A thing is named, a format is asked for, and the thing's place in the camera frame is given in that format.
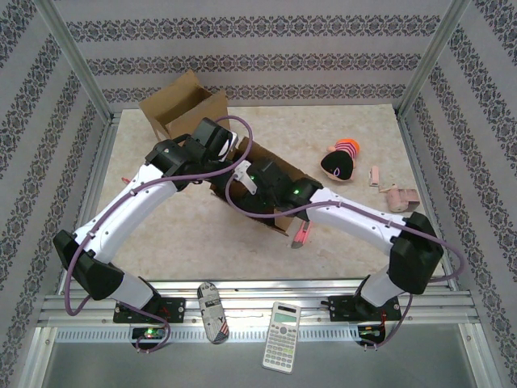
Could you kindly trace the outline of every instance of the metal bracket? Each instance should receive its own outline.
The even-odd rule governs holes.
[[[160,318],[164,318],[168,323],[183,323],[185,317],[185,298],[184,297],[162,297],[158,312],[155,313]],[[120,303],[116,304],[113,314],[114,323],[161,323],[156,319],[140,315]]]
[[[333,295],[329,301],[322,301],[322,305],[329,306],[331,322],[363,322],[365,317],[354,309],[354,295]],[[382,313],[386,313],[386,321],[398,321],[401,318],[401,307],[398,298],[393,297],[382,307],[379,307],[367,318],[368,321],[381,321]]]

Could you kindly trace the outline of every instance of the cardboard box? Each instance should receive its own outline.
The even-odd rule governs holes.
[[[248,146],[248,142],[250,139],[248,137],[245,137],[242,139],[241,144],[238,146],[237,151],[233,154],[233,160],[237,160],[241,157],[241,155],[244,153],[246,147]],[[248,157],[246,160],[250,162],[254,162],[260,158],[269,158],[270,160],[274,161],[278,167],[283,171],[286,172],[289,175],[289,178],[291,178],[293,181],[298,180],[300,178],[309,178],[312,180],[315,180],[309,175],[306,175],[303,171],[297,169],[292,164],[289,164],[279,156],[273,154],[270,150],[265,149],[260,144],[254,141],[253,145],[251,146],[251,151],[248,154]],[[212,185],[210,187],[212,191],[215,193],[215,195],[226,202],[225,199],[225,193],[217,191],[216,186]],[[239,182],[233,182],[229,188],[229,193],[232,197],[232,199],[236,202],[239,199],[242,198],[242,196],[247,193],[247,189]],[[266,225],[268,228],[276,230],[277,232],[288,235],[287,230],[289,226],[291,225],[292,221],[294,220],[294,217],[277,217],[273,219],[261,219],[261,218],[253,218],[256,220],[256,222],[260,222],[261,224]]]
[[[215,120],[228,115],[228,101],[224,90],[215,95],[201,86],[192,70],[169,86],[140,102],[140,109],[153,127],[156,138],[173,139],[184,133],[193,133],[205,117]],[[229,121],[221,125],[229,129]]]

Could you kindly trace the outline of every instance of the black plush toy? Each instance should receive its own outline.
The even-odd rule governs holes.
[[[341,139],[327,151],[329,153],[320,162],[327,176],[339,182],[351,179],[355,158],[359,154],[359,143],[353,139]]]

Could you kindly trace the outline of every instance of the beige floor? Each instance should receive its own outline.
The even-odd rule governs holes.
[[[381,184],[415,188],[393,109],[379,106],[230,108],[247,120],[255,140],[337,193],[387,210],[385,195],[368,186],[368,171],[380,167]],[[239,124],[232,130],[246,131]],[[326,147],[343,137],[361,146],[355,180],[330,181],[320,170]],[[156,142],[139,110],[122,114],[99,203],[102,209],[132,178]],[[133,232],[114,263],[149,280],[363,277],[388,263],[375,248],[328,226],[315,225],[309,243],[290,247],[298,220],[285,237],[236,213],[211,195],[208,185],[190,185],[170,198]]]

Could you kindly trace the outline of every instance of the calculator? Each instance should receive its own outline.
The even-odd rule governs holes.
[[[300,314],[299,306],[280,302],[273,304],[262,367],[292,373]]]

